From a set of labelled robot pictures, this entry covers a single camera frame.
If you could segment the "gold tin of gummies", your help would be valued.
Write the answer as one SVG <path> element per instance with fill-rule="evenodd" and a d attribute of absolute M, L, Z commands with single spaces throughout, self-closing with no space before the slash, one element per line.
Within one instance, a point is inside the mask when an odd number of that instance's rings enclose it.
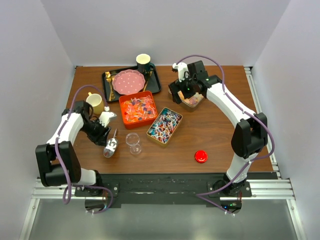
<path fill-rule="evenodd" d="M 178 95 L 182 101 L 181 105 L 184 109 L 186 109 L 189 112 L 194 112 L 199 104 L 204 99 L 204 96 L 198 92 L 196 92 L 192 97 L 190 98 L 184 98 L 181 91 L 178 92 Z"/>

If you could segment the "silver metal scoop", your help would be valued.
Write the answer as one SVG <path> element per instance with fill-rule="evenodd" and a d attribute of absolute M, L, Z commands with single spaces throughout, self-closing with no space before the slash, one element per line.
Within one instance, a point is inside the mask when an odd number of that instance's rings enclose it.
<path fill-rule="evenodd" d="M 104 156 L 105 158 L 111 158 L 111 157 L 114 155 L 114 153 L 115 153 L 115 151 L 116 151 L 116 149 L 117 149 L 117 147 L 118 147 L 119 141 L 118 141 L 118 139 L 116 138 L 116 136 L 117 136 L 117 131 L 118 131 L 118 130 L 115 129 L 114 134 L 113 134 L 113 137 L 110 138 L 110 139 L 108 139 L 107 142 L 106 142 L 106 146 L 105 146 L 105 148 L 103 149 L 103 156 Z"/>

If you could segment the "clear glass jar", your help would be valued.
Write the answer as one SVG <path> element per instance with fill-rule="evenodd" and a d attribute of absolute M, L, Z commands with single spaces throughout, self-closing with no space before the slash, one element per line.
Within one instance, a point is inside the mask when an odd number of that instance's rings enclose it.
<path fill-rule="evenodd" d="M 127 134 L 125 142 L 129 146 L 129 151 L 131 154 L 138 155 L 141 153 L 142 147 L 140 144 L 140 137 L 137 133 L 131 132 Z"/>

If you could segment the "orange box of lollipops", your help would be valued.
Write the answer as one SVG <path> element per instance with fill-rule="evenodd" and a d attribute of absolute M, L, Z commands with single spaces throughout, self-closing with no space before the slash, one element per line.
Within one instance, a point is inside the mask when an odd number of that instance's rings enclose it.
<path fill-rule="evenodd" d="M 131 130 L 150 125 L 158 117 L 153 94 L 142 91 L 119 98 L 121 116 L 126 129 Z"/>

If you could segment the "gold tin of candies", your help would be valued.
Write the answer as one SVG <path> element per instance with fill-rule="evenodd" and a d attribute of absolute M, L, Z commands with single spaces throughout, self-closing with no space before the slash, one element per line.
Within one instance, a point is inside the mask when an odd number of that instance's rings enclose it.
<path fill-rule="evenodd" d="M 182 119 L 183 116 L 180 113 L 164 107 L 147 130 L 146 135 L 150 140 L 162 147 L 166 147 Z"/>

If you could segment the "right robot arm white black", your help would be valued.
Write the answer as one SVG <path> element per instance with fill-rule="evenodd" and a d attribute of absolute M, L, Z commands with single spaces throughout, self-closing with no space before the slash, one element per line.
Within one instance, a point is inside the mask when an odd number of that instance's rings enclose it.
<path fill-rule="evenodd" d="M 189 64 L 174 63 L 172 71 L 178 74 L 177 80 L 168 86 L 175 103 L 182 102 L 179 93 L 186 99 L 199 93 L 215 104 L 234 127 L 231 139 L 234 155 L 230 167 L 212 191 L 213 194 L 223 191 L 233 197 L 245 184 L 252 162 L 268 143 L 267 117 L 242 104 L 217 75 L 208 74 L 201 60 Z"/>

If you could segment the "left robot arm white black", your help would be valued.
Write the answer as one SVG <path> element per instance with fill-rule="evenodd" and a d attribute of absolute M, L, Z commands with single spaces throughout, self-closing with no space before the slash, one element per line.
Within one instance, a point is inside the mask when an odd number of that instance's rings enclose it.
<path fill-rule="evenodd" d="M 93 107 L 86 101 L 76 101 L 61 115 L 61 122 L 54 135 L 45 143 L 38 145 L 35 155 L 39 177 L 45 187 L 78 184 L 85 187 L 92 196 L 103 193 L 104 184 L 96 170 L 81 167 L 74 142 L 79 132 L 97 146 L 106 146 L 111 130 L 110 122 L 117 115 L 104 107 L 99 117 L 93 117 Z"/>

